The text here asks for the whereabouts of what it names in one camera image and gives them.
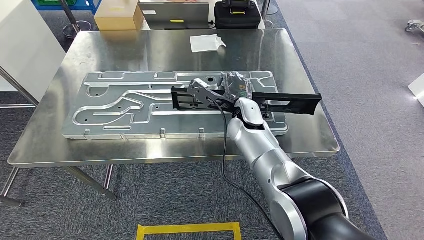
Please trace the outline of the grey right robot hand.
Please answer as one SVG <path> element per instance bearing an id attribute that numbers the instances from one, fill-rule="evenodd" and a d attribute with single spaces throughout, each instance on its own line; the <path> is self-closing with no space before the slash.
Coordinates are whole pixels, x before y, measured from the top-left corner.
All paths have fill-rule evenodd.
<path id="1" fill-rule="evenodd" d="M 247 79 L 238 71 L 222 72 L 220 87 L 223 87 L 223 96 L 236 101 L 239 98 L 253 98 L 253 87 L 250 79 Z"/>

